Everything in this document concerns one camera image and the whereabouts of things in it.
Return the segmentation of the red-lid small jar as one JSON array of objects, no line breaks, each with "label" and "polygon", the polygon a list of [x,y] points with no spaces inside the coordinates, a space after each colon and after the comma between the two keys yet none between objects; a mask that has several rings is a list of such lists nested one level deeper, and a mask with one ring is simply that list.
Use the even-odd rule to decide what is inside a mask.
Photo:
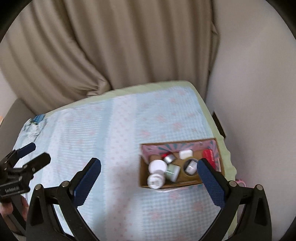
[{"label": "red-lid small jar", "polygon": [[166,152],[166,153],[161,154],[161,158],[167,164],[170,164],[177,159],[176,156],[171,152]]}]

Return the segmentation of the grey sofa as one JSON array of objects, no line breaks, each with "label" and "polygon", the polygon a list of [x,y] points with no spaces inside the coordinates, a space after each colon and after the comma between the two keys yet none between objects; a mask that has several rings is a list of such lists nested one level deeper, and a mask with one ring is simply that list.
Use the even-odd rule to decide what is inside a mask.
[{"label": "grey sofa", "polygon": [[36,114],[19,98],[1,123],[1,152],[11,151],[23,124]]}]

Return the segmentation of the beige curtain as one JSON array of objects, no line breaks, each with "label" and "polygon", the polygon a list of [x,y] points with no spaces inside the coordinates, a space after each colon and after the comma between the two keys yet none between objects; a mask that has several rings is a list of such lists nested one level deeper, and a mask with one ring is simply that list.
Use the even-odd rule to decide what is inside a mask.
[{"label": "beige curtain", "polygon": [[1,71],[35,113],[168,80],[205,97],[218,39],[212,1],[32,1],[1,41]]}]

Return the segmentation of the white vitamin bottle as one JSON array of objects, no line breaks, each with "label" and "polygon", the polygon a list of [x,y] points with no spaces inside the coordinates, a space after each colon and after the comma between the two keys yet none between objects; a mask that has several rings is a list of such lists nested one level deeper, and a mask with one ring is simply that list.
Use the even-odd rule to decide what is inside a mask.
[{"label": "white vitamin bottle", "polygon": [[165,177],[162,174],[150,174],[147,178],[147,185],[151,189],[160,189],[165,184]]}]

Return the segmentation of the black-lid white jar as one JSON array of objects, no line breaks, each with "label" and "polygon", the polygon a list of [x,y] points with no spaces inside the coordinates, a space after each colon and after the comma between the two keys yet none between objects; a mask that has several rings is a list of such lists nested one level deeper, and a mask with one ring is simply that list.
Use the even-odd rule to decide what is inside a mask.
[{"label": "black-lid white jar", "polygon": [[198,160],[189,159],[184,165],[185,173],[190,176],[195,175],[197,173],[197,163]]}]

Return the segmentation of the white-lid light green jar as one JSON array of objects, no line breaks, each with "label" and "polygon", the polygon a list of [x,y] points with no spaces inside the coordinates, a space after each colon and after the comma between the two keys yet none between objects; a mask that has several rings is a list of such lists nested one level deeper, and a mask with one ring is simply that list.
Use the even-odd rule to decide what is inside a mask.
[{"label": "white-lid light green jar", "polygon": [[180,173],[181,167],[175,164],[168,164],[165,177],[171,182],[176,182]]}]

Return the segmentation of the pink cardboard box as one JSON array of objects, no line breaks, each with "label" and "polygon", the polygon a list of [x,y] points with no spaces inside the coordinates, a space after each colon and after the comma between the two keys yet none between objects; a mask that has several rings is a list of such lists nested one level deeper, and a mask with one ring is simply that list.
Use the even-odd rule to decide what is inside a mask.
[{"label": "pink cardboard box", "polygon": [[203,150],[211,149],[215,158],[219,159],[221,168],[220,173],[225,174],[223,159],[216,138],[168,143],[148,143],[140,146],[139,186],[142,188],[148,188],[147,178],[149,176],[149,163],[152,160],[161,159],[161,154],[166,152],[171,152],[176,156],[177,159],[173,164],[180,166],[181,170],[177,181],[171,182],[166,180],[161,190],[201,184],[202,181],[198,174],[190,176],[185,173],[184,165],[188,159],[181,160],[179,157],[179,151],[188,149],[194,152],[192,157],[197,160],[203,158]]}]

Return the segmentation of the white-lid dark green jar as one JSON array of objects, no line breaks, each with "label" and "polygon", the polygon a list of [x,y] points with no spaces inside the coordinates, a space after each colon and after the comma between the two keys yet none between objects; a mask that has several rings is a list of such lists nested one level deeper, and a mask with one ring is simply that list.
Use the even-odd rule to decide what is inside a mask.
[{"label": "white-lid dark green jar", "polygon": [[161,171],[163,173],[165,173],[167,171],[167,163],[163,160],[160,159],[156,159],[153,160],[149,163],[149,173],[153,174],[156,173],[157,171]]}]

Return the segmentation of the red rectangular box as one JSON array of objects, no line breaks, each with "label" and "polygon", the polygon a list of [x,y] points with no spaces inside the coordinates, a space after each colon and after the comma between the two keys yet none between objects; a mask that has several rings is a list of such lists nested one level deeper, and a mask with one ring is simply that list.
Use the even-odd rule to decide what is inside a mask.
[{"label": "red rectangular box", "polygon": [[205,158],[216,171],[221,171],[219,159],[215,158],[211,149],[203,150],[202,157]]}]

